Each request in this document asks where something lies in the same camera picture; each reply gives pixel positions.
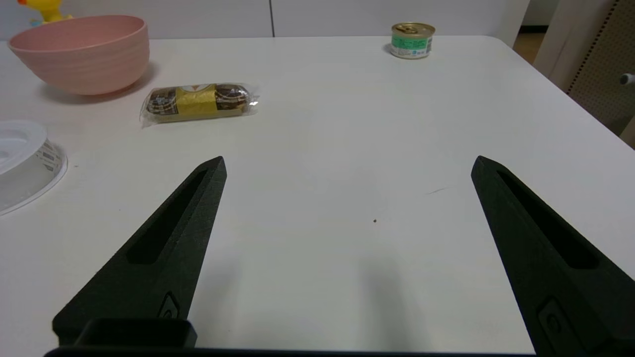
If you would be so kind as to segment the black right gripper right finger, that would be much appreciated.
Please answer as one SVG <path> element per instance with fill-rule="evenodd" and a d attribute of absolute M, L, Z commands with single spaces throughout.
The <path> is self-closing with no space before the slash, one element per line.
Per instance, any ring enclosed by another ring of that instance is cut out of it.
<path fill-rule="evenodd" d="M 632 356 L 635 283 L 497 161 L 471 178 L 538 356 Z"/>

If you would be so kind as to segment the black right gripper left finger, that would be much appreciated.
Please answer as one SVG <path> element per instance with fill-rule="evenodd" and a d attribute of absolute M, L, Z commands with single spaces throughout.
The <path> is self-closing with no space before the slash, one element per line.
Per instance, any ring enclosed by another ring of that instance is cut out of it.
<path fill-rule="evenodd" d="M 186 319 L 227 178 L 216 157 L 196 167 L 54 317 L 62 346 L 93 319 Z"/>

